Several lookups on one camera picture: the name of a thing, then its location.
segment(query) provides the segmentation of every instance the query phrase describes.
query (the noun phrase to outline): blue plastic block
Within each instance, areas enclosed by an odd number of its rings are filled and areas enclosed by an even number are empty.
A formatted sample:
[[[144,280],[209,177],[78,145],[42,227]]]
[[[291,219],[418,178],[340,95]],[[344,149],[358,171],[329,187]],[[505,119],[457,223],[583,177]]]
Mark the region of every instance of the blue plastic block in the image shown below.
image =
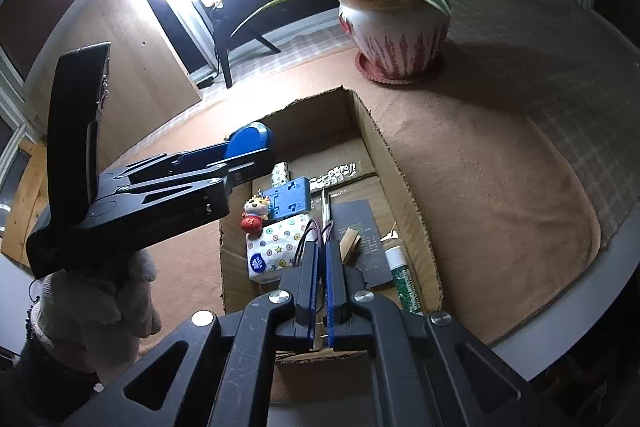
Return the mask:
[[[287,217],[311,211],[309,178],[297,178],[280,187],[264,191],[271,200],[269,221],[280,221]]]
[[[260,149],[267,149],[271,130],[260,122],[250,123],[238,129],[226,146],[225,158],[234,158]]]

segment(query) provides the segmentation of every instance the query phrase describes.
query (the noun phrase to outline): green glue stick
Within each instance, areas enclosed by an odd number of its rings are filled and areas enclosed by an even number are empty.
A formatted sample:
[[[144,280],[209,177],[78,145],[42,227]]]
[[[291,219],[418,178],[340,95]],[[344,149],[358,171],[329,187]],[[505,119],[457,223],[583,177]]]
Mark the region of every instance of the green glue stick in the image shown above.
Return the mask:
[[[415,290],[414,280],[411,278],[411,272],[409,272],[409,267],[406,265],[402,247],[389,248],[389,250],[385,251],[385,254],[386,261],[391,269],[391,275],[394,276],[394,283],[396,290],[398,290],[402,308],[410,313],[422,315],[418,292]]]

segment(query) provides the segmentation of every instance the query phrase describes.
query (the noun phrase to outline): toy figurine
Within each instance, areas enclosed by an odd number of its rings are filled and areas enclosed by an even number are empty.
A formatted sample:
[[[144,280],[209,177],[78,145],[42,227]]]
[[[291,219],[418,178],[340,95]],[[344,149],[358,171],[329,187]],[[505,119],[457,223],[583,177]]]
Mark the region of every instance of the toy figurine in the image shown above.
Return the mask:
[[[270,204],[271,200],[265,198],[259,190],[253,198],[244,204],[240,228],[250,235],[260,235],[262,233],[262,222],[269,217]]]

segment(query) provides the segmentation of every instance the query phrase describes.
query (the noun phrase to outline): brown carpet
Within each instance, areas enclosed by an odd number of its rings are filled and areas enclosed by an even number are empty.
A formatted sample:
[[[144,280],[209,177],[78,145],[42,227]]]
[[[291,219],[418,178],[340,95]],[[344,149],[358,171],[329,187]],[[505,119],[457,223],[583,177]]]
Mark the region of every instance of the brown carpet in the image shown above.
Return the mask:
[[[444,51],[444,70],[419,87],[364,80],[355,49],[248,80],[136,156],[207,146],[296,99],[340,84],[356,90],[426,218],[446,309],[489,343],[580,276],[600,228],[574,172],[504,89],[460,47]],[[194,311],[223,313],[218,240],[212,223],[151,249],[163,330],[146,348]]]

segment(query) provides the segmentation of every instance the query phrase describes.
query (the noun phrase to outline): metal screw head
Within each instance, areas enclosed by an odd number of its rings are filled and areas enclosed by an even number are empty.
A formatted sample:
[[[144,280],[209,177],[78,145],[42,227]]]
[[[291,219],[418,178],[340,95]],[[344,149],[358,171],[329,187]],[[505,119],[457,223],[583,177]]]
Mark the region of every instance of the metal screw head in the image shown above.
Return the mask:
[[[290,298],[291,295],[285,290],[274,290],[269,294],[269,300],[274,304],[283,304]]]
[[[373,295],[373,292],[370,290],[358,290],[353,294],[353,300],[360,304],[371,302],[373,297],[375,297],[375,295]]]
[[[451,324],[451,315],[447,312],[433,312],[429,318],[436,326],[444,327]]]
[[[196,326],[209,326],[213,322],[214,315],[210,311],[200,310],[191,316],[191,322]]]

